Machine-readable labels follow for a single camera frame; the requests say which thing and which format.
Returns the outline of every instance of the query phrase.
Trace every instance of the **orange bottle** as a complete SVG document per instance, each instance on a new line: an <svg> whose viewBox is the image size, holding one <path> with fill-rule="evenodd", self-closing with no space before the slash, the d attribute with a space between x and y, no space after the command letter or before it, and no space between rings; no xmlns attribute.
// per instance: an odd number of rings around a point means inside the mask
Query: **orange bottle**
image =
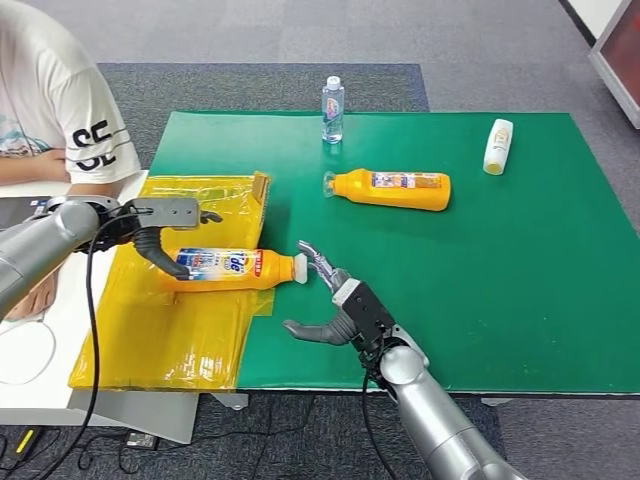
<svg viewBox="0 0 640 480"><path fill-rule="evenodd" d="M355 203L418 208L439 212L447 208L451 182L444 173L370 172L325 174L325 195L339 195Z"/></svg>
<svg viewBox="0 0 640 480"><path fill-rule="evenodd" d="M189 268L187 280L160 271L162 283L174 292L216 290L266 290L295 280L306 283L306 257L278 255L271 250L227 248L180 248L170 255Z"/></svg>

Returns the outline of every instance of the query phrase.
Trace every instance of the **green mat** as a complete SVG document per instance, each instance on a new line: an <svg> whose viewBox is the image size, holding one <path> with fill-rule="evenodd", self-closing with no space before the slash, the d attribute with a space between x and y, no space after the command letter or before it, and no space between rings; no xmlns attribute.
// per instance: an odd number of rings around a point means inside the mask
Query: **green mat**
<svg viewBox="0 0 640 480"><path fill-rule="evenodd" d="M497 117L514 122L506 172L482 171ZM315 114L174 113L151 175L273 179L261 246L299 239L371 285L451 391L640 392L640 249L566 114L353 114L342 144ZM445 212L325 199L322 175L365 167L449 174ZM278 288L254 318L238 388L359 388L350 346L295 341L293 318L334 312L322 282Z"/></svg>

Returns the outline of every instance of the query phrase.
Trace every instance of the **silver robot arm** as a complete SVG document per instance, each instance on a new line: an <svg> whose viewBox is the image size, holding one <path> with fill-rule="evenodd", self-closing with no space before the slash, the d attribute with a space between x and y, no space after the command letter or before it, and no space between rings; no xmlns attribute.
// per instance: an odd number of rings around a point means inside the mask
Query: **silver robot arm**
<svg viewBox="0 0 640 480"><path fill-rule="evenodd" d="M96 250L133 241L141 256L168 274L188 275L162 250L160 231L208 221L222 219L201 212L192 198L136 198L122 206L100 196L53 198L43 213L0 233L0 321L69 254L87 253L98 232Z"/></svg>
<svg viewBox="0 0 640 480"><path fill-rule="evenodd" d="M300 250L334 294L337 314L327 325L286 320L295 338L351 343L363 368L397 405L402 424L435 480L526 480L496 453L433 379L426 356L368 286L332 267L306 242Z"/></svg>

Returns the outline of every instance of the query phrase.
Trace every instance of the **yellow object on floor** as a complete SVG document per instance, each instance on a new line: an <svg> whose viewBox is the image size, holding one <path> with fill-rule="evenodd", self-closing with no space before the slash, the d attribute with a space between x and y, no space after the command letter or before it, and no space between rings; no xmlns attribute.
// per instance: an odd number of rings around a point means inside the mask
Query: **yellow object on floor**
<svg viewBox="0 0 640 480"><path fill-rule="evenodd" d="M150 177L140 196L195 197L222 223L193 231L164 229L162 245L253 249L266 208L269 177ZM171 293L157 268L131 244L118 247L97 310L100 386L103 389L214 391L235 386L254 315L270 314L273 290ZM90 388L94 352L88 335L69 380Z"/></svg>

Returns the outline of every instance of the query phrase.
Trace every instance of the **white bottle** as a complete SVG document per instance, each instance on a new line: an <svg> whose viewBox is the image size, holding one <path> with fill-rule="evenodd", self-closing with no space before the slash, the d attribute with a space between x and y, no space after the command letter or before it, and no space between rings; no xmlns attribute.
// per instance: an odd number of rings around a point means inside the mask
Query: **white bottle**
<svg viewBox="0 0 640 480"><path fill-rule="evenodd" d="M322 139L328 143L342 140L344 114L344 87L340 77L329 77L322 87Z"/></svg>
<svg viewBox="0 0 640 480"><path fill-rule="evenodd" d="M502 175L512 136L512 123L501 118L496 120L485 150L485 171L490 175Z"/></svg>

